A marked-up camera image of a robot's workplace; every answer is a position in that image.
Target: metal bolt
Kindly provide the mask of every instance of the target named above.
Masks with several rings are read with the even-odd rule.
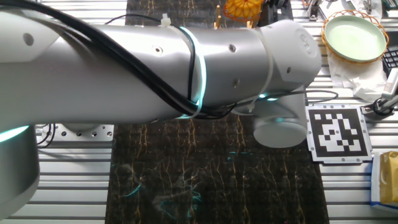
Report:
[[[233,82],[234,88],[238,87],[238,85],[239,85],[239,79],[238,79],[238,78],[235,78],[235,79],[234,79],[234,82]]]
[[[236,47],[234,45],[232,45],[232,44],[230,44],[228,46],[228,48],[229,48],[229,51],[231,51],[232,53],[234,53],[236,51]]]

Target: metal clamp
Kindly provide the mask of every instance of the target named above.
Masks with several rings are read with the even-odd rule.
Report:
[[[322,0],[312,0],[310,6],[308,7],[308,16],[310,21],[316,21],[318,19],[319,5]]]

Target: green plate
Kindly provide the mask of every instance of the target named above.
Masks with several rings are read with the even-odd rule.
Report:
[[[355,62],[380,57],[386,39],[376,25],[356,16],[338,16],[326,24],[325,38],[338,55]]]

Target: metal bracket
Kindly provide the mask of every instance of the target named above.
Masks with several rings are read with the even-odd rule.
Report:
[[[42,131],[42,138],[44,138],[49,130],[46,126]],[[62,124],[56,125],[54,139],[51,147],[111,147],[113,140],[113,125],[98,125],[93,129],[86,131],[71,131]],[[48,138],[43,145],[46,145],[51,138]]]
[[[316,21],[318,19],[319,5],[322,0],[312,0],[310,6],[308,7],[308,16],[310,21]]]

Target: cyan led light ring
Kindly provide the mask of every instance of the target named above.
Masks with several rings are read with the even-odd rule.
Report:
[[[197,110],[191,116],[184,115],[184,116],[179,117],[180,119],[188,119],[188,118],[194,118],[194,117],[198,116],[198,114],[200,113],[201,107],[203,106],[203,99],[205,97],[205,92],[206,92],[207,72],[206,72],[205,56],[201,52],[201,47],[200,47],[200,43],[199,43],[198,39],[187,28],[185,28],[185,27],[180,27],[180,28],[182,30],[184,30],[184,32],[186,32],[191,37],[193,44],[195,45],[195,53],[199,60],[199,68],[200,68],[200,79],[198,82],[198,85],[199,85],[198,89],[200,92],[199,92],[198,101],[196,102],[196,105],[198,106]]]

